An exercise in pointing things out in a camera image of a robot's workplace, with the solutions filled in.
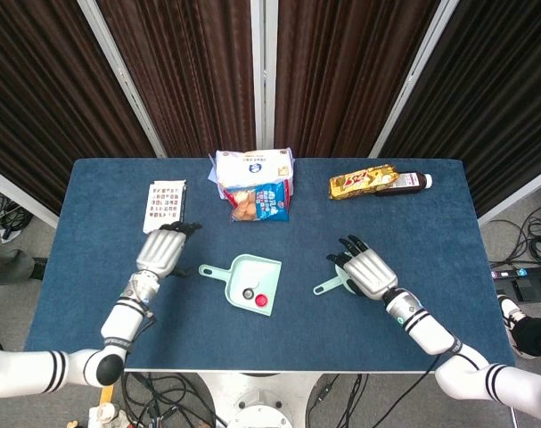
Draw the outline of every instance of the gray carpet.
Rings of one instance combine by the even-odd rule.
[[[541,205],[541,190],[511,207],[500,218],[520,223],[530,211]],[[503,259],[512,249],[517,231],[508,226],[488,224],[482,227],[482,237],[491,259]],[[53,240],[53,230],[38,219],[23,231],[12,248],[21,248],[33,256],[48,256]],[[36,309],[40,282],[29,280],[22,284],[0,286],[0,341],[8,350],[21,350],[32,316]],[[528,305],[526,311],[541,317],[541,304]],[[517,365],[535,373],[541,373],[541,358],[531,361],[518,359]],[[358,406],[352,424],[356,427],[372,426],[385,409],[417,378],[412,374],[373,374],[369,379],[362,402]],[[323,376],[314,389],[315,395],[327,382]],[[353,375],[342,375],[332,392],[311,414],[312,428],[333,428],[346,406]],[[143,398],[144,391],[132,387],[135,397]],[[66,386],[54,394],[16,399],[0,399],[0,428],[5,426],[43,426],[63,428],[69,420],[77,419],[87,425],[87,412],[96,406],[100,392],[82,386]],[[117,385],[114,401],[121,403]],[[519,427],[539,428],[537,420],[518,415]],[[168,426],[184,426],[181,419],[169,421]],[[508,427],[512,426],[510,412],[493,402],[456,401],[443,394],[436,385],[434,376],[421,383],[382,424],[383,427]]]

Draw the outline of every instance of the bottle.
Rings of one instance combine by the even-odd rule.
[[[402,172],[398,179],[388,185],[387,188],[375,192],[378,196],[388,196],[391,194],[417,193],[422,189],[428,189],[432,186],[432,177],[430,174],[421,174],[420,172]]]

